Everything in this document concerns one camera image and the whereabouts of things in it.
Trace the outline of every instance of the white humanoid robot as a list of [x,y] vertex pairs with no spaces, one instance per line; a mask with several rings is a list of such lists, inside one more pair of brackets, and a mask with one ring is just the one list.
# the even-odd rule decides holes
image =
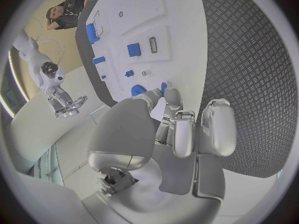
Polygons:
[[[166,106],[156,132],[150,112],[162,96]],[[101,173],[100,191],[84,201],[87,208],[89,203],[101,207],[88,208],[91,215],[99,223],[211,223],[225,193],[219,157],[236,148],[234,112],[227,100],[208,104],[200,132],[195,145],[194,112],[183,111],[173,87],[113,106],[90,139],[88,162]]]
[[73,101],[60,87],[64,81],[65,68],[58,67],[48,56],[39,52],[37,42],[28,37],[24,30],[15,39],[13,46],[19,51],[20,58],[28,63],[31,78],[46,93],[55,116],[66,118],[78,114],[78,108],[86,102],[87,96]]

